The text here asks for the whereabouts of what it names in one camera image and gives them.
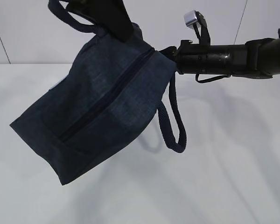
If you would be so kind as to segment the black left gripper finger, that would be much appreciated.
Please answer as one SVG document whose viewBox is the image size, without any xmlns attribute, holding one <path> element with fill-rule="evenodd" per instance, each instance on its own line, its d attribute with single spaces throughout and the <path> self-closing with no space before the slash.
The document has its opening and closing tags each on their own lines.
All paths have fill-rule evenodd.
<svg viewBox="0 0 280 224">
<path fill-rule="evenodd" d="M 121 42 L 133 35 L 133 25 L 121 0 L 71 0 L 67 11 L 99 25 Z"/>
</svg>

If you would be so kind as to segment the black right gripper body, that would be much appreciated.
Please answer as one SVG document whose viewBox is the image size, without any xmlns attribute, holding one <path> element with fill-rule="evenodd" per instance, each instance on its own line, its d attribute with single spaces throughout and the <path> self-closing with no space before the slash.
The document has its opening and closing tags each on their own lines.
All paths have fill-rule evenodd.
<svg viewBox="0 0 280 224">
<path fill-rule="evenodd" d="M 191 54 L 188 52 L 192 43 L 192 40 L 181 40 L 180 46 L 175 52 L 177 72 L 180 75 L 196 74 L 195 70 L 191 68 Z"/>
</svg>

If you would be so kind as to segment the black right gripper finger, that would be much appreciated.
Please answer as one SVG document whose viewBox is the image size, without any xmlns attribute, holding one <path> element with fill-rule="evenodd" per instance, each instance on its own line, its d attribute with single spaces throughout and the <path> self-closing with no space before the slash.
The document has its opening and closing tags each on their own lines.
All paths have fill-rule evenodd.
<svg viewBox="0 0 280 224">
<path fill-rule="evenodd" d="M 163 50 L 160 50 L 160 53 L 163 54 L 165 57 L 170 59 L 171 61 L 176 63 L 176 53 L 177 47 L 176 46 L 169 46 Z"/>
</svg>

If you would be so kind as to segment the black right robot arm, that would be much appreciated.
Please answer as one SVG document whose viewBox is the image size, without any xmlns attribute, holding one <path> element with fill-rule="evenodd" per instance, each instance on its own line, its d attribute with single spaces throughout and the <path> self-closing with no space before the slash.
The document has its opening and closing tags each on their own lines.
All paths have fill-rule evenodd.
<svg viewBox="0 0 280 224">
<path fill-rule="evenodd" d="M 270 79 L 280 74 L 280 28 L 278 36 L 240 45 L 204 45 L 182 40 L 180 47 L 170 46 L 160 53 L 176 63 L 180 75 L 194 74 L 198 83 L 229 77 Z"/>
</svg>

